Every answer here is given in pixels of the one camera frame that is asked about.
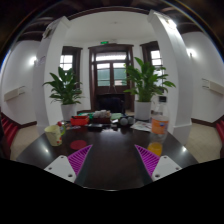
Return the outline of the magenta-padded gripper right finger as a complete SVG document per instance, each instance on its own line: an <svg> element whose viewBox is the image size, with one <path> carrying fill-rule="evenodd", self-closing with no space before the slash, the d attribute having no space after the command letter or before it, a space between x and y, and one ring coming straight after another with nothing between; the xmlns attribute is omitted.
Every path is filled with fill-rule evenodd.
<svg viewBox="0 0 224 224"><path fill-rule="evenodd" d="M159 157L139 145L136 145L136 149L152 181L157 181L181 170L181 167L167 155Z"/></svg>

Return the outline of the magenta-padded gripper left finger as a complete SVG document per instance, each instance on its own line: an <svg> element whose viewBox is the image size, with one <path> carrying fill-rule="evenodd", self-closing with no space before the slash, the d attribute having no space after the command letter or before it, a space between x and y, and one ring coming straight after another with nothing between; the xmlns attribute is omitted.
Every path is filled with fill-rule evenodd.
<svg viewBox="0 0 224 224"><path fill-rule="evenodd" d="M60 155L45 168L45 171L74 183L91 148L92 146L88 145L69 156Z"/></svg>

